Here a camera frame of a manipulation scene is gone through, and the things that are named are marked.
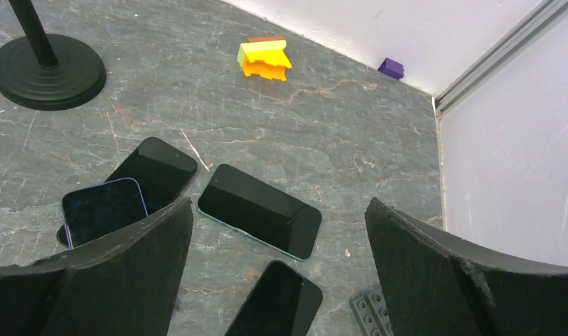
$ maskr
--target metal strip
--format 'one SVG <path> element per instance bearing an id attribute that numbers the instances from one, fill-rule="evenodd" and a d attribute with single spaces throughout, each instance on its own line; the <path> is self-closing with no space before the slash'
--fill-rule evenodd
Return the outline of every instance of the metal strip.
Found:
<path id="1" fill-rule="evenodd" d="M 544 0 L 540 3 L 490 51 L 435 98 L 436 115 L 443 115 L 467 98 L 566 14 L 568 14 L 568 0 Z"/>

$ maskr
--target purple toy block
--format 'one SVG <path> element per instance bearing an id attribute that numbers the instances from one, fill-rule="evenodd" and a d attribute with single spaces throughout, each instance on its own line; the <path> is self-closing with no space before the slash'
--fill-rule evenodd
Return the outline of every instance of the purple toy block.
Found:
<path id="1" fill-rule="evenodd" d="M 379 66 L 378 71 L 396 80 L 403 78 L 403 65 L 390 58 L 385 58 L 384 62 Z"/>

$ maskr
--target black smartphone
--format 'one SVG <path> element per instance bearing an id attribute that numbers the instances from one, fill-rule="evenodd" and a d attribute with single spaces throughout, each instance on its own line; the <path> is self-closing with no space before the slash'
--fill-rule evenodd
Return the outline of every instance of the black smartphone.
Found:
<path id="1" fill-rule="evenodd" d="M 147 217 L 139 184 L 133 178 L 75 190 L 61 200 L 69 248 L 84 245 Z"/>
<path id="2" fill-rule="evenodd" d="M 197 171 L 197 162 L 168 143 L 150 137 L 123 161 L 106 182 L 130 177 L 139 183 L 149 214 L 174 201 Z M 57 240 L 68 246 L 65 230 L 57 231 Z"/>
<path id="3" fill-rule="evenodd" d="M 226 336 L 306 336 L 323 292 L 279 260 L 272 261 Z"/>
<path id="4" fill-rule="evenodd" d="M 271 247 L 307 260 L 321 212 L 232 166 L 221 164 L 199 197 L 200 212 Z"/>

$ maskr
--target black phone screen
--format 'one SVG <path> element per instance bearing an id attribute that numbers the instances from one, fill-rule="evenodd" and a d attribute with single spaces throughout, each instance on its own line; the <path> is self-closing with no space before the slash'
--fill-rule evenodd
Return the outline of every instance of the black phone screen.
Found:
<path id="1" fill-rule="evenodd" d="M 198 207 L 300 260 L 310 257 L 322 218 L 314 207 L 227 164 L 216 169 Z"/>
<path id="2" fill-rule="evenodd" d="M 61 200 L 61 207 L 71 249 L 148 215 L 139 184 L 133 178 L 70 192 Z"/>
<path id="3" fill-rule="evenodd" d="M 257 281 L 226 336 L 306 336 L 322 301 L 317 285 L 275 260 Z"/>
<path id="4" fill-rule="evenodd" d="M 174 201 L 197 171 L 197 162 L 168 143 L 150 137 L 123 161 L 106 179 L 113 181 L 130 177 L 139 183 L 149 214 Z M 57 240 L 67 246 L 63 227 Z"/>

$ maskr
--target black pole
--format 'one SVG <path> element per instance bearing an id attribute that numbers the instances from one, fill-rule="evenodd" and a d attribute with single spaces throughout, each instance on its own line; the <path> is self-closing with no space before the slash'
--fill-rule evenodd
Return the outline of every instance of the black pole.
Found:
<path id="1" fill-rule="evenodd" d="M 46 37 L 32 1 L 9 0 L 9 4 L 13 8 L 15 16 L 18 17 L 39 64 L 44 67 L 57 65 L 59 61 L 53 52 L 53 48 L 50 47 L 50 42 Z"/>

